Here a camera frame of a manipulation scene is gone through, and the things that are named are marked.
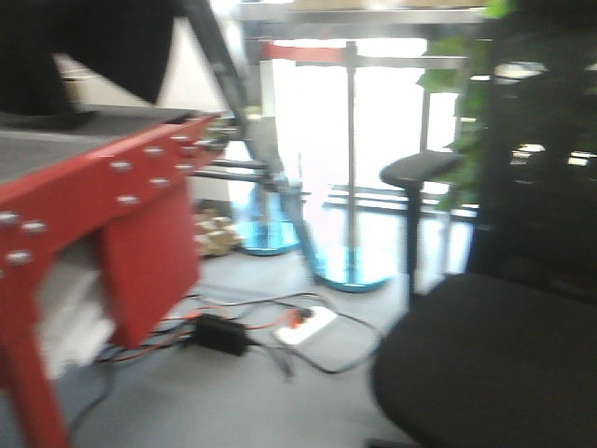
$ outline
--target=metal rod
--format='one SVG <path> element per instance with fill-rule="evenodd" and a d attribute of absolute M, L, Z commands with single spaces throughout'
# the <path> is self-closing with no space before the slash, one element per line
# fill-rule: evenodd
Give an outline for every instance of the metal rod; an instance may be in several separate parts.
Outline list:
<path fill-rule="evenodd" d="M 355 98 L 355 62 L 358 58 L 356 42 L 346 45 L 346 73 L 348 81 L 348 224 L 347 248 L 348 270 L 351 273 L 356 267 L 355 250 L 357 247 L 356 223 L 356 152 L 354 147 L 354 98 Z"/>
<path fill-rule="evenodd" d="M 429 139 L 429 113 L 431 110 L 431 93 L 428 90 L 423 92 L 423 106 L 421 109 L 421 140 L 419 150 L 425 151 Z"/>
<path fill-rule="evenodd" d="M 227 173 L 225 171 L 199 170 L 193 172 L 190 176 L 206 177 L 210 179 L 240 180 L 242 182 L 254 182 L 257 184 L 265 182 L 265 177 L 263 175 L 243 175 L 238 173 Z"/>
<path fill-rule="evenodd" d="M 226 168 L 243 168 L 247 170 L 267 170 L 268 164 L 264 161 L 232 161 L 230 159 L 215 159 L 210 166 L 224 166 Z"/>

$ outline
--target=chair armrest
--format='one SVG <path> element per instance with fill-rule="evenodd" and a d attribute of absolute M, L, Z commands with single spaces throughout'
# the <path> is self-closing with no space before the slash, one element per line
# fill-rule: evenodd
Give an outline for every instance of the chair armrest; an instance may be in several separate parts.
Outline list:
<path fill-rule="evenodd" d="M 423 182 L 449 172 L 461 159 L 452 152 L 425 150 L 387 165 L 380 172 L 380 179 L 394 187 L 419 189 Z"/>

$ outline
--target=black object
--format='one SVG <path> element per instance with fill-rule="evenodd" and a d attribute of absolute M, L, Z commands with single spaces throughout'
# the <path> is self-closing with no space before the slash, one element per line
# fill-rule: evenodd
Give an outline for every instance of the black object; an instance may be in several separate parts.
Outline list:
<path fill-rule="evenodd" d="M 382 169 L 380 179 L 386 184 L 404 189 L 407 195 L 407 274 L 409 297 L 415 296 L 415 272 L 418 258 L 421 190 L 423 183 L 443 175 L 460 163 L 462 156 L 452 152 L 425 150 L 395 161 Z"/>
<path fill-rule="evenodd" d="M 413 301 L 380 347 L 373 389 L 423 446 L 589 448 L 597 441 L 597 21 L 554 27 L 518 14 L 495 30 L 466 273 Z"/>
<path fill-rule="evenodd" d="M 170 52 L 175 2 L 0 2 L 0 110 L 26 127 L 74 128 L 90 114 L 70 104 L 53 53 L 67 53 L 155 102 Z M 17 125 L 14 117 L 8 123 Z"/>
<path fill-rule="evenodd" d="M 246 352 L 248 338 L 243 324 L 217 315 L 201 315 L 187 342 L 239 357 Z"/>

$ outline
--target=metal pole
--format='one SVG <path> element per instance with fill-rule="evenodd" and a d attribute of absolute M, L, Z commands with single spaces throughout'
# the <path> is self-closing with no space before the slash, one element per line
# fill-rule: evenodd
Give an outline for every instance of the metal pole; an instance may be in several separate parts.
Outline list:
<path fill-rule="evenodd" d="M 431 93 L 427 89 L 423 91 L 423 106 L 421 111 L 421 140 L 419 150 L 425 151 L 429 138 L 429 111 L 431 109 Z"/>
<path fill-rule="evenodd" d="M 357 249 L 356 222 L 356 153 L 354 147 L 354 78 L 356 74 L 358 48 L 356 42 L 346 45 L 346 73 L 348 81 L 348 223 L 347 223 L 347 253 L 349 278 L 357 269 L 355 251 Z"/>

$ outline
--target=gray floor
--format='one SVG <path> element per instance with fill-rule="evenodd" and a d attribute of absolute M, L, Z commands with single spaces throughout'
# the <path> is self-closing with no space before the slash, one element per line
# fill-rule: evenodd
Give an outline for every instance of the gray floor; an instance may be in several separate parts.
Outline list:
<path fill-rule="evenodd" d="M 405 276 L 381 289 L 347 294 L 312 284 L 297 253 L 275 258 L 233 254 L 204 263 L 199 291 L 220 301 L 243 301 L 311 291 L 340 311 L 387 328 L 405 307 Z M 264 308 L 245 319 L 267 321 Z M 255 336 L 271 342 L 262 330 Z M 360 356 L 371 333 L 338 320 L 304 344 L 304 352 L 329 367 Z M 300 360 L 287 379 L 265 351 L 233 357 L 202 347 L 173 348 L 130 366 L 116 367 L 116 390 L 76 434 L 80 448 L 348 448 L 370 437 L 408 438 L 381 414 L 371 396 L 368 364 L 335 376 Z M 101 369 L 70 371 L 56 385 L 67 421 L 102 390 Z M 0 399 L 0 447 L 24 445 L 6 399 Z"/>

